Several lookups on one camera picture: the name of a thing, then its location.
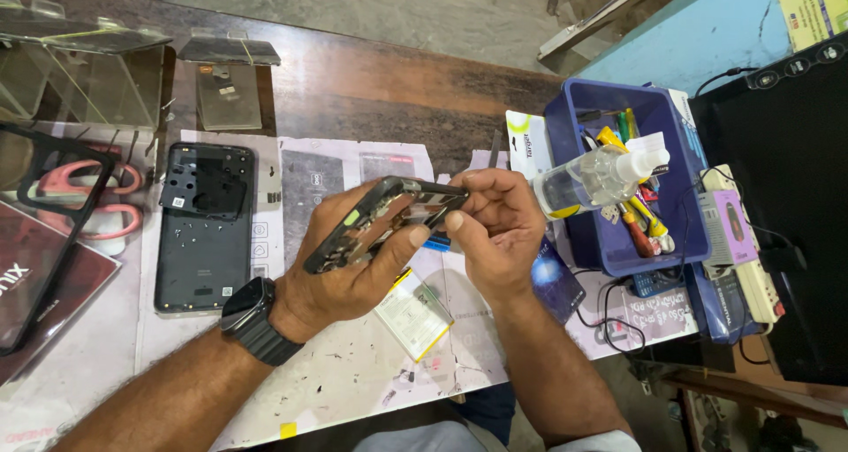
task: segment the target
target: disassembled phone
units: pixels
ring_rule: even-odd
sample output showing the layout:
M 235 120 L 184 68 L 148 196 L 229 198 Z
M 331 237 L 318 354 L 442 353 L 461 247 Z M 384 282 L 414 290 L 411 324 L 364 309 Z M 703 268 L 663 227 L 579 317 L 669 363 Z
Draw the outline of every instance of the disassembled phone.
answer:
M 462 207 L 468 191 L 404 177 L 385 177 L 356 204 L 303 263 L 324 273 L 373 258 L 395 231 L 424 224 L 432 232 L 444 216 Z
M 254 154 L 174 144 L 162 197 L 154 308 L 162 318 L 219 313 L 250 280 Z

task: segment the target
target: smartwatch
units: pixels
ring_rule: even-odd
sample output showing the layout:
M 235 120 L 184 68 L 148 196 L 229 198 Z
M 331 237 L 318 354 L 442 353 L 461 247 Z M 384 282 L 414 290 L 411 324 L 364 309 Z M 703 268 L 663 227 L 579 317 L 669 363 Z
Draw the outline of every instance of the smartwatch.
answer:
M 220 330 L 238 339 L 257 360 L 279 366 L 302 349 L 277 332 L 268 322 L 274 304 L 274 282 L 257 276 L 235 292 L 220 316 Z

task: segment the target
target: screwdriver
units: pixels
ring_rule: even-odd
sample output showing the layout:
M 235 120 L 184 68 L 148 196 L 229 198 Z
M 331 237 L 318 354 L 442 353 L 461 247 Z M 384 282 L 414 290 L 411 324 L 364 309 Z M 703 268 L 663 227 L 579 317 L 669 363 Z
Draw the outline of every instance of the screwdriver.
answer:
M 636 218 L 633 214 L 624 207 L 624 204 L 618 204 L 618 210 L 621 212 L 621 219 L 628 225 L 630 236 L 633 239 L 633 244 L 636 246 L 636 251 L 642 258 L 651 258 L 654 256 L 654 247 L 648 237 L 644 235 L 639 224 L 636 223 Z

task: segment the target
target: blue plastic tray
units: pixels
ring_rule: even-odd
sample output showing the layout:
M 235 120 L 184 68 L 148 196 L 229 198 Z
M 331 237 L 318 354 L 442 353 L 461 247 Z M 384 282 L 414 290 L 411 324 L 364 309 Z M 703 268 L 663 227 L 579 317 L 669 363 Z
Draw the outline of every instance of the blue plastic tray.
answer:
M 709 258 L 712 247 L 704 215 L 698 205 L 697 192 L 689 189 L 696 179 L 696 171 L 684 154 L 685 133 L 681 132 L 671 97 L 665 89 L 567 79 L 562 84 L 560 95 L 545 108 L 554 164 L 562 165 L 586 152 L 578 131 L 578 114 L 587 110 L 624 110 L 628 107 L 633 110 L 642 135 L 660 131 L 664 134 L 671 161 L 668 173 L 659 177 L 659 200 L 654 202 L 653 208 L 668 227 L 676 249 L 670 254 L 641 258 L 623 222 L 613 225 L 595 210 L 566 219 L 574 261 L 580 267 L 600 268 L 610 276 L 627 276 L 679 265 L 683 259 L 686 226 L 684 202 L 689 212 L 686 263 Z M 616 126 L 615 119 L 612 116 L 602 117 L 584 124 L 593 133 L 606 125 Z

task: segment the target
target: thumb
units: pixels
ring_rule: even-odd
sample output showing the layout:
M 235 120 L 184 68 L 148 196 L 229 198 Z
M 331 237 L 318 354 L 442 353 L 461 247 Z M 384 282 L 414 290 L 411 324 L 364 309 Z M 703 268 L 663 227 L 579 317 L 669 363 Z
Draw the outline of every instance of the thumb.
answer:
M 394 232 L 380 247 L 376 257 L 363 272 L 373 286 L 391 285 L 416 254 L 418 248 L 430 238 L 430 229 L 424 225 L 410 225 Z
M 489 257 L 494 245 L 488 239 L 488 230 L 471 215 L 454 210 L 444 219 L 448 236 L 460 243 L 466 257 L 479 259 Z

